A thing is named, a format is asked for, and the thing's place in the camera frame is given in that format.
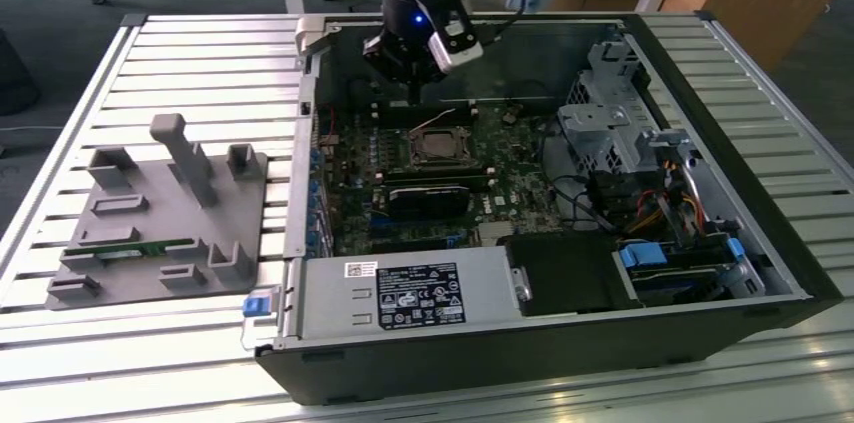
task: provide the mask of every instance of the motherboard chip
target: motherboard chip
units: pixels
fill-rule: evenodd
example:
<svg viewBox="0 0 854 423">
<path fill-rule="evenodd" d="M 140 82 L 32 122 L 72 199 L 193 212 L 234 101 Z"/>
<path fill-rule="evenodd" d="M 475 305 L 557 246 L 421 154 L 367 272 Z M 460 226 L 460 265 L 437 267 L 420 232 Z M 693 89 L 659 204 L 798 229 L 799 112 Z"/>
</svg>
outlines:
<svg viewBox="0 0 854 423">
<path fill-rule="evenodd" d="M 409 160 L 425 168 L 469 167 L 476 164 L 464 128 L 428 128 L 409 134 Z"/>
</svg>

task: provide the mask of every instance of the warning label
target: warning label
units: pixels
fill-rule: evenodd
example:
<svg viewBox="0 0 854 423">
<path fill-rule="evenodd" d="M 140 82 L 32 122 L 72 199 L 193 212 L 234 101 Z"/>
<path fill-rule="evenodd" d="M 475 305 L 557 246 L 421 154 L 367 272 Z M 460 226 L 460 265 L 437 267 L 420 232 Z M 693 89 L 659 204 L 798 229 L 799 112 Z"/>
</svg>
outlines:
<svg viewBox="0 0 854 423">
<path fill-rule="evenodd" d="M 376 288 L 384 330 L 465 322 L 456 263 L 377 268 Z"/>
</svg>

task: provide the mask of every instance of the gray carpet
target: gray carpet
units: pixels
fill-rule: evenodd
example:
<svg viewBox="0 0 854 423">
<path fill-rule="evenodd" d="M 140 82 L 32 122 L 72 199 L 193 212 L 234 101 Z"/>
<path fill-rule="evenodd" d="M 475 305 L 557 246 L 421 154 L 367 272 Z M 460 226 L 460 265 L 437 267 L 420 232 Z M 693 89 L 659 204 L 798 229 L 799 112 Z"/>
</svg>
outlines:
<svg viewBox="0 0 854 423">
<path fill-rule="evenodd" d="M 0 117 L 0 128 L 61 126 L 125 13 L 280 13 L 281 0 L 0 0 L 0 28 L 14 45 L 42 92 L 25 112 Z M 305 0 L 306 11 L 376 11 L 377 0 Z M 774 79 L 848 161 L 854 161 L 850 128 L 854 101 L 854 0 L 835 0 L 774 73 Z M 0 132 L 0 233 L 5 230 L 58 132 Z"/>
</svg>

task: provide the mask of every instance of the aluminum slotted table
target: aluminum slotted table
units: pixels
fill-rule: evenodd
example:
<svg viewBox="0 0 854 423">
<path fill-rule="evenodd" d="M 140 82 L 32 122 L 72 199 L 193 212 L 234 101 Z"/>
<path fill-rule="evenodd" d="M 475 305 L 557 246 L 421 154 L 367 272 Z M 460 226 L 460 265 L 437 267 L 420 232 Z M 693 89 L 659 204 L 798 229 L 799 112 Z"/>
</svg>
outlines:
<svg viewBox="0 0 854 423">
<path fill-rule="evenodd" d="M 704 362 L 301 407 L 256 366 L 242 296 L 50 312 L 45 289 L 82 210 L 93 148 L 166 157 L 148 136 L 180 112 L 208 155 L 250 142 L 270 157 L 258 287 L 281 280 L 289 152 L 301 70 L 296 16 L 150 16 L 121 27 L 0 243 L 2 421 L 771 421 L 854 411 L 851 168 L 713 21 L 645 22 L 842 293 L 798 326 Z M 652 91 L 672 126 L 677 115 Z"/>
</svg>

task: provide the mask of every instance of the red wire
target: red wire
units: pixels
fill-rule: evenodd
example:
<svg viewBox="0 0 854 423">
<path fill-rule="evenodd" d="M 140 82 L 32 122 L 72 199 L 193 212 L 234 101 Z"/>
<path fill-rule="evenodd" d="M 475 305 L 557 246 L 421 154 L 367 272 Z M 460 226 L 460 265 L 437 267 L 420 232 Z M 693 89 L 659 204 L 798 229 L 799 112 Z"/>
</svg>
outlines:
<svg viewBox="0 0 854 423">
<path fill-rule="evenodd" d="M 640 213 L 643 210 L 643 200 L 645 200 L 645 197 L 655 194 L 655 191 L 652 190 L 645 190 L 643 193 L 640 193 L 640 198 L 637 198 L 637 218 L 640 218 Z"/>
</svg>

